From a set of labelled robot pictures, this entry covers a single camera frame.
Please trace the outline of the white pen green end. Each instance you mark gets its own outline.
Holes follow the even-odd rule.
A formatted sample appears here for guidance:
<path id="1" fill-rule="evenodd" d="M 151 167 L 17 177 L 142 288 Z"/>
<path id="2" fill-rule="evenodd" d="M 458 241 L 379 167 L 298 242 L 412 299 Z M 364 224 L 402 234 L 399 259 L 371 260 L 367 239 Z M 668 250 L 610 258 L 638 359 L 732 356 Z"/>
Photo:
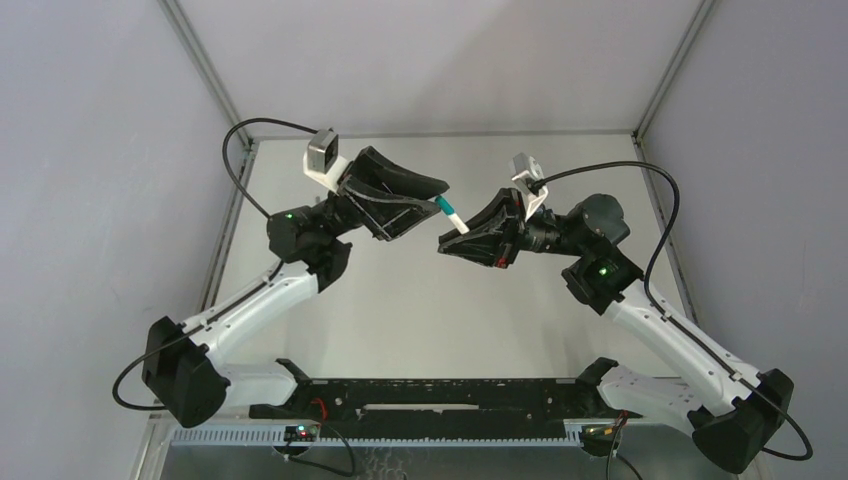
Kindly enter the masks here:
<path id="1" fill-rule="evenodd" d="M 468 228 L 466 223 L 461 219 L 461 217 L 458 214 L 457 214 L 456 217 L 453 217 L 453 218 L 447 217 L 447 218 L 450 220 L 450 222 L 453 224 L 453 226 L 459 232 L 460 235 L 465 235 L 470 231 L 470 229 Z"/>

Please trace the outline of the green pen cap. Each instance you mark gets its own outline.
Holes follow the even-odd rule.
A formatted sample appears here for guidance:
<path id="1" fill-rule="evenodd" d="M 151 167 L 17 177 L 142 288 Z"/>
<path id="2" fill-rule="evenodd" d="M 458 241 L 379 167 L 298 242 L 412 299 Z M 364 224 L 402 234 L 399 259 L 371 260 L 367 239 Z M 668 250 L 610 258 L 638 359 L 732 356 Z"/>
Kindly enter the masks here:
<path id="1" fill-rule="evenodd" d="M 452 206 L 452 205 L 450 204 L 450 202 L 449 202 L 446 198 L 444 198 L 443 196 L 437 196 L 437 197 L 434 199 L 434 201 L 435 201 L 435 203 L 439 206 L 439 208 L 441 209 L 441 211 L 442 211 L 442 212 L 443 212 L 443 213 L 444 213 L 447 217 L 453 218 L 453 217 L 456 217 L 456 216 L 457 216 L 456 211 L 455 211 L 455 209 L 453 208 L 453 206 Z"/>

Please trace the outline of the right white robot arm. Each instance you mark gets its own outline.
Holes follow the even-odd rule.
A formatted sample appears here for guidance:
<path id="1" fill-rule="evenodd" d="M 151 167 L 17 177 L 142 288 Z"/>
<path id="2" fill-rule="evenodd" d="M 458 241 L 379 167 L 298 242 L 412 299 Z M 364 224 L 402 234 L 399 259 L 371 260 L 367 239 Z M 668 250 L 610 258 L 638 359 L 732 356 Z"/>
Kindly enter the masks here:
<path id="1" fill-rule="evenodd" d="M 713 464 L 744 472 L 783 425 L 794 390 L 781 370 L 762 371 L 721 347 L 663 296 L 620 249 L 629 235 L 619 202 L 594 194 L 567 214 L 527 213 L 503 188 L 462 229 L 443 234 L 440 253 L 504 269 L 521 252 L 571 256 L 563 279 L 581 304 L 622 326 L 678 376 L 643 375 L 601 357 L 580 375 L 604 403 L 688 435 Z"/>

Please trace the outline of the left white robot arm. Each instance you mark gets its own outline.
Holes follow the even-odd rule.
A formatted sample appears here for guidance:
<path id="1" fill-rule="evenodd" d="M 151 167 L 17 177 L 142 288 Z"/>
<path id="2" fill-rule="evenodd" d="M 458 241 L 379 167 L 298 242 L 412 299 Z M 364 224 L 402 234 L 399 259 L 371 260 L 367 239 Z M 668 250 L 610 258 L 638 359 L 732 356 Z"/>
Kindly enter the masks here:
<path id="1" fill-rule="evenodd" d="M 297 387 L 277 362 L 236 365 L 230 355 L 292 307 L 326 291 L 346 270 L 361 227 L 392 241 L 440 213 L 447 182 L 401 167 L 368 146 L 348 160 L 333 147 L 310 147 L 304 174 L 326 188 L 312 206 L 278 212 L 266 223 L 278 261 L 238 293 L 182 322 L 163 317 L 149 329 L 142 381 L 185 428 L 223 407 L 280 405 Z"/>

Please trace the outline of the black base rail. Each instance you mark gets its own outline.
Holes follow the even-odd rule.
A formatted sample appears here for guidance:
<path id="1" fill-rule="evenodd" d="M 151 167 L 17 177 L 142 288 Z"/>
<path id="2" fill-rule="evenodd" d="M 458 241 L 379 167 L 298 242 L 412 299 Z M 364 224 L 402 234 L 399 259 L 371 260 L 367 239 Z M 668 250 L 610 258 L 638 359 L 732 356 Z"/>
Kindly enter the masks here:
<path id="1" fill-rule="evenodd" d="M 288 359 L 294 393 L 280 405 L 252 405 L 262 420 L 317 420 L 349 440 L 494 443 L 565 439 L 569 423 L 619 416 L 570 378 L 311 378 Z"/>

